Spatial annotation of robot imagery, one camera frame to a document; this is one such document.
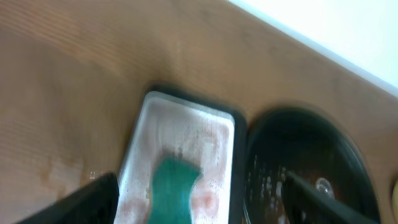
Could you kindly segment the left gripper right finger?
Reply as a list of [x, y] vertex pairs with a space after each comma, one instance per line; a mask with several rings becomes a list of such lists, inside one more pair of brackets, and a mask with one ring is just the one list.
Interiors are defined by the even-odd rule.
[[282, 201], [290, 223], [376, 224], [351, 207], [329, 198], [293, 172], [282, 185]]

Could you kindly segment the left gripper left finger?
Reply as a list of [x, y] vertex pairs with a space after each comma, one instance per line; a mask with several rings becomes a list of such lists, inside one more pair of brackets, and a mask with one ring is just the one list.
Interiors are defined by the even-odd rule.
[[18, 224], [112, 224], [119, 198], [118, 179], [108, 172]]

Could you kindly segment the green yellow sponge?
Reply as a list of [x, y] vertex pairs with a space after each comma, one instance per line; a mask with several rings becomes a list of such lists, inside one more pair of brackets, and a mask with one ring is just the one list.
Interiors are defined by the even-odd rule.
[[164, 158], [152, 177], [147, 224], [191, 224], [190, 197], [200, 176], [200, 168], [174, 157]]

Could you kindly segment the yellow plate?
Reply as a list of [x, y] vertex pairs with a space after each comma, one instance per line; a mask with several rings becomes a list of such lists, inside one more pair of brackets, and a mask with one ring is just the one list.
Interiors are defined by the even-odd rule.
[[398, 219], [398, 181], [395, 182], [392, 188], [392, 209], [396, 220]]

